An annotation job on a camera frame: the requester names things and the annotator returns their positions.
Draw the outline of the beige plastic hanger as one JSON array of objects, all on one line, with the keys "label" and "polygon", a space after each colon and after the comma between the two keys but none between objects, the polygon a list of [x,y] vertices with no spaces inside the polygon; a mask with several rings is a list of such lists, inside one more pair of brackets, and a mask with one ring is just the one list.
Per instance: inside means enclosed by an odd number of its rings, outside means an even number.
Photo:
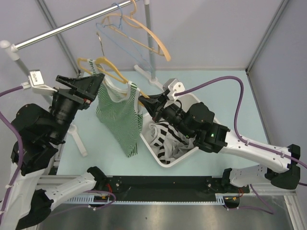
[{"label": "beige plastic hanger", "polygon": [[[120,13],[109,13],[102,19],[99,25],[101,25],[103,28],[106,28],[106,27],[110,28],[114,32],[130,40],[133,44],[137,44],[143,48],[146,48],[152,53],[164,57],[166,61],[169,62],[171,60],[171,56],[166,46],[163,44],[163,42],[159,39],[159,37],[151,29],[149,29],[147,26],[137,21],[133,17],[134,14],[137,12],[138,8],[137,8],[135,0],[131,0],[131,3],[133,5],[133,9],[128,15],[123,14],[121,10],[120,10]],[[135,38],[129,36],[124,31],[124,28],[123,28],[124,25],[128,25],[134,31],[140,31],[140,32],[146,33],[146,35],[148,35],[150,38],[153,39],[153,42],[156,44],[156,48],[154,45],[145,45],[139,40],[136,40]]]}]

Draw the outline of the grey tank top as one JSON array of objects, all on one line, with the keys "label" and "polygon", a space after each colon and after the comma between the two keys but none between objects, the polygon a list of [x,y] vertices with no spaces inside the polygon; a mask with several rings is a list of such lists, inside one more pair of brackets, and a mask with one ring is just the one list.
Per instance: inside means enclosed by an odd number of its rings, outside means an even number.
[{"label": "grey tank top", "polygon": [[194,138],[186,138],[182,134],[167,134],[164,141],[165,160],[173,162],[194,148]]}]

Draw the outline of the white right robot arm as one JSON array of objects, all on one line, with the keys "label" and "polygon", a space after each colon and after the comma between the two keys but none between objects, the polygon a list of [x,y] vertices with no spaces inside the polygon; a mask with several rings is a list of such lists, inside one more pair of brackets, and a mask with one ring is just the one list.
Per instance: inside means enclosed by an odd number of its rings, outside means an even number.
[{"label": "white right robot arm", "polygon": [[155,123],[166,121],[193,145],[207,153],[226,153],[257,163],[243,169],[228,168],[223,172],[221,186],[233,192],[249,184],[270,182],[273,186],[294,190],[300,181],[300,147],[276,147],[244,140],[228,127],[214,122],[214,112],[202,102],[194,103],[187,111],[180,104],[168,104],[165,93],[139,97],[139,101]]}]

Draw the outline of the black white striped tank top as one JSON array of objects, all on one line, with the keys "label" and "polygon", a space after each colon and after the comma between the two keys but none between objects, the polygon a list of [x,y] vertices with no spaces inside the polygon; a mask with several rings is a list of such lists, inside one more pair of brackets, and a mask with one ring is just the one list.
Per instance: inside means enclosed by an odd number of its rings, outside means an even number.
[{"label": "black white striped tank top", "polygon": [[162,164],[171,164],[194,148],[193,138],[187,138],[166,121],[150,123],[149,145]]}]

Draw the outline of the yellow velvet hanger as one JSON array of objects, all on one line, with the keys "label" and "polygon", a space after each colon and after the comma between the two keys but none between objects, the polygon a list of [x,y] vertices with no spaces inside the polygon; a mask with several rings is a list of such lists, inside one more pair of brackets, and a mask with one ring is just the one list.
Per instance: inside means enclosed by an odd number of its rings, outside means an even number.
[{"label": "yellow velvet hanger", "polygon": [[[103,43],[102,43],[102,39],[99,35],[99,32],[96,32],[96,35],[98,36],[99,42],[100,42],[100,46],[101,46],[101,51],[103,56],[99,57],[95,60],[93,59],[86,59],[86,58],[81,58],[79,57],[77,59],[77,65],[78,67],[83,70],[84,72],[92,75],[92,74],[96,74],[96,73],[104,73],[105,75],[108,75],[110,77],[112,77],[113,79],[117,80],[118,82],[121,82],[123,84],[127,84],[129,82],[128,79],[126,79],[122,73],[117,69],[117,67],[111,62],[109,61],[105,55],[104,55],[104,50],[103,50]],[[85,67],[83,67],[81,65],[82,62],[86,62],[88,63],[88,65],[91,67],[91,70],[86,69]],[[114,73],[115,75],[111,74],[109,71],[106,71],[104,66],[109,67]]]}]

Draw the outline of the green white striped tank top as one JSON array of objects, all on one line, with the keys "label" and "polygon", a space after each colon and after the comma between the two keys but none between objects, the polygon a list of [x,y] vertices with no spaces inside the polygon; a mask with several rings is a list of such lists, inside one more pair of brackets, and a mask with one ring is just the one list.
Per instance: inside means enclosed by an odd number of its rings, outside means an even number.
[{"label": "green white striped tank top", "polygon": [[140,89],[127,80],[112,62],[104,59],[113,71],[126,83],[126,89],[116,87],[106,74],[97,98],[96,116],[113,134],[127,157],[137,155],[137,140],[143,126],[143,115],[138,103]]}]

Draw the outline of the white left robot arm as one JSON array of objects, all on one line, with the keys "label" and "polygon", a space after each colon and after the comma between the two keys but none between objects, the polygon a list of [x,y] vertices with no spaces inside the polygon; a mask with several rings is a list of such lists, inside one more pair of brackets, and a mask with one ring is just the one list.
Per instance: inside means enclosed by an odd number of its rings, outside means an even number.
[{"label": "white left robot arm", "polygon": [[83,78],[57,76],[64,88],[45,85],[41,72],[33,70],[23,89],[51,96],[48,110],[30,103],[23,106],[6,126],[17,138],[11,155],[11,179],[1,203],[0,227],[22,230],[44,221],[68,199],[90,190],[102,191],[106,176],[98,167],[90,167],[83,175],[50,189],[37,189],[37,183],[58,152],[76,113],[87,109],[95,100],[104,74]]}]

